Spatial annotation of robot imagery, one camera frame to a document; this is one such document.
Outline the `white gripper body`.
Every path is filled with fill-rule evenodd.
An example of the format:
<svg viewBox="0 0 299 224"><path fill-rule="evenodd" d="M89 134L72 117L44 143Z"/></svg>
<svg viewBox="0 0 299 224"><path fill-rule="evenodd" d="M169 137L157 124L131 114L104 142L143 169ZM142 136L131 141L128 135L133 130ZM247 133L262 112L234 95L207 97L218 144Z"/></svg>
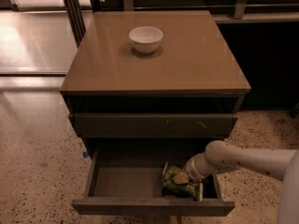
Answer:
<svg viewBox="0 0 299 224"><path fill-rule="evenodd" d="M215 166L208 162L205 153L199 153L186 162L184 170L191 180L199 181L212 175Z"/></svg>

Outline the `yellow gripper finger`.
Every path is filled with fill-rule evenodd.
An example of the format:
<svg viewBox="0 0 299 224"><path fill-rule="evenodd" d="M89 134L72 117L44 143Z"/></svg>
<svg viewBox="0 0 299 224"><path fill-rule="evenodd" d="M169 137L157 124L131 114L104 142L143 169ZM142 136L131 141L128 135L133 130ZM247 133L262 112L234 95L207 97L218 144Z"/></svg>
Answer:
<svg viewBox="0 0 299 224"><path fill-rule="evenodd" d="M190 181L190 179L186 173L180 172L172 177L172 181L176 185L183 185L183 184L187 184Z"/></svg>

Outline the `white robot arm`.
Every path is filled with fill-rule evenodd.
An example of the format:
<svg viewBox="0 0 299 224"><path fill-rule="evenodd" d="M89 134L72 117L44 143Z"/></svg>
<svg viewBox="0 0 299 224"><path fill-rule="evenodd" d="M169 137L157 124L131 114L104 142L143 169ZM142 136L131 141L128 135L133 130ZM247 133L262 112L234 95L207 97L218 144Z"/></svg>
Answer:
<svg viewBox="0 0 299 224"><path fill-rule="evenodd" d="M282 181L277 224L299 224L299 150L241 148L212 141L203 153L191 157L172 180L187 184L236 167Z"/></svg>

